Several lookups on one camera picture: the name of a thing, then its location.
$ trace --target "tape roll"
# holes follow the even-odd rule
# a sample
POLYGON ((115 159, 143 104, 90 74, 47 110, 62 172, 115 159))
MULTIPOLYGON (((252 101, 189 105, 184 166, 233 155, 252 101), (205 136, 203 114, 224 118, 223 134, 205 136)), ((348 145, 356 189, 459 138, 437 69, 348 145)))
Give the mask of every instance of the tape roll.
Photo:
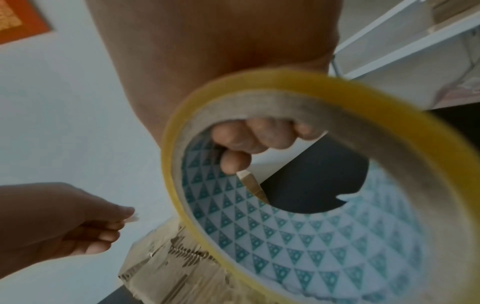
POLYGON ((181 219, 227 270, 279 303, 474 303, 480 298, 480 161, 457 133, 359 84, 292 70, 234 74, 171 118, 162 171, 181 219), (343 207, 294 214, 220 171, 212 125, 309 124, 371 159, 343 207))

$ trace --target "orange picture frame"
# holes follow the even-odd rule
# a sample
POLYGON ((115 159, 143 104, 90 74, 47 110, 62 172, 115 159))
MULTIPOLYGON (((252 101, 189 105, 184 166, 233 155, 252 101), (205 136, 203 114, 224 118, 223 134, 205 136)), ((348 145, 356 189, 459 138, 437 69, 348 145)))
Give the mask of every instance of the orange picture frame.
POLYGON ((0 45, 49 31, 27 0, 0 0, 0 45))

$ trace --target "clear packing tape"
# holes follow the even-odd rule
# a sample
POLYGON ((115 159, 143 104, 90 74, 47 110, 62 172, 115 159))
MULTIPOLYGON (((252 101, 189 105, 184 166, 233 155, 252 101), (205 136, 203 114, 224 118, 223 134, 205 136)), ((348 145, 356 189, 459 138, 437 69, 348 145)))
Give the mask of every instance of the clear packing tape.
POLYGON ((359 84, 258 70, 193 92, 171 118, 162 171, 203 248, 279 303, 477 303, 480 160, 455 131, 359 84), (219 166, 212 125, 288 118, 328 130, 370 159, 358 193, 329 212, 295 214, 249 193, 219 166))

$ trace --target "white wall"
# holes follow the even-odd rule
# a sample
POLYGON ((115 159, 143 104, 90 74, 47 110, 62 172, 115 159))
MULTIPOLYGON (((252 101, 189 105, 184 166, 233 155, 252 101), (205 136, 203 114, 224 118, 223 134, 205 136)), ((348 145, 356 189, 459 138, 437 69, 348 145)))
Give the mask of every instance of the white wall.
POLYGON ((91 304, 114 291, 131 243, 172 214, 160 153, 124 97, 81 0, 37 0, 53 32, 0 46, 0 184, 63 181, 122 205, 107 253, 52 261, 0 281, 3 304, 91 304))

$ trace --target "yellow tape edge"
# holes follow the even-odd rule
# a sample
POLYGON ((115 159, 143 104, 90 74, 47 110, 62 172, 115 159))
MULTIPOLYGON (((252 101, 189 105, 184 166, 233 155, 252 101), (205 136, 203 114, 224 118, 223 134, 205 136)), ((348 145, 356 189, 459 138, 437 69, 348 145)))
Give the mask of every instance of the yellow tape edge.
MULTIPOLYGON (((474 149, 455 131, 427 113, 401 103, 395 98, 369 89, 363 85, 340 79, 296 70, 256 70, 232 74, 220 78, 190 94, 170 118, 161 143, 161 166, 166 188, 180 218, 194 238, 228 271, 244 283, 280 303, 298 304, 270 288, 252 281, 246 274, 237 271, 235 263, 223 258, 209 241, 196 230, 187 216, 175 190, 172 177, 174 145, 184 124, 194 113, 222 96, 245 90, 281 90, 310 95, 329 104, 363 117, 388 130, 404 142, 408 142, 418 153, 427 159, 446 179, 447 183, 464 203, 467 213, 474 223, 474 234, 480 243, 480 159, 474 149), (438 143, 445 145, 439 149, 438 143)), ((456 304, 476 303, 480 298, 479 275, 466 287, 465 293, 456 304)))

